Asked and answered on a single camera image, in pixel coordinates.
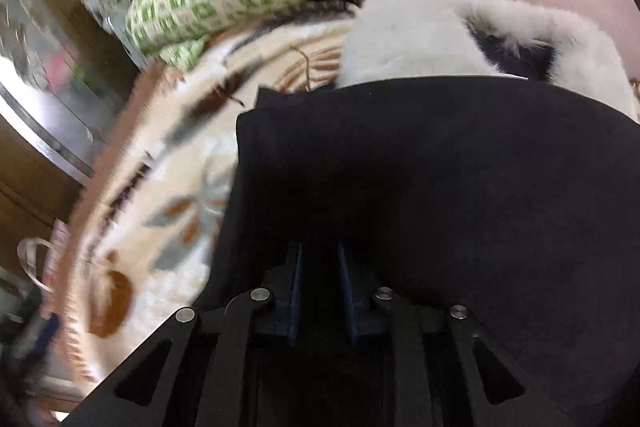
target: metal screw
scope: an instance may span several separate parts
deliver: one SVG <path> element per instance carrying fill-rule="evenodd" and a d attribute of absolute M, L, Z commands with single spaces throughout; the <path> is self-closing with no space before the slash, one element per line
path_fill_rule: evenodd
<path fill-rule="evenodd" d="M 469 316 L 469 312 L 462 304 L 452 306 L 449 313 L 454 319 L 466 319 Z"/>
<path fill-rule="evenodd" d="M 271 292 L 267 288 L 256 288 L 251 292 L 251 298 L 254 301 L 266 301 L 270 295 Z"/>
<path fill-rule="evenodd" d="M 376 290 L 376 299 L 380 299 L 381 301 L 390 301 L 393 296 L 394 291 L 386 286 L 380 286 L 380 288 Z"/>
<path fill-rule="evenodd" d="M 196 312 L 191 308 L 182 308 L 175 312 L 175 320 L 178 322 L 190 322 L 196 316 Z"/>

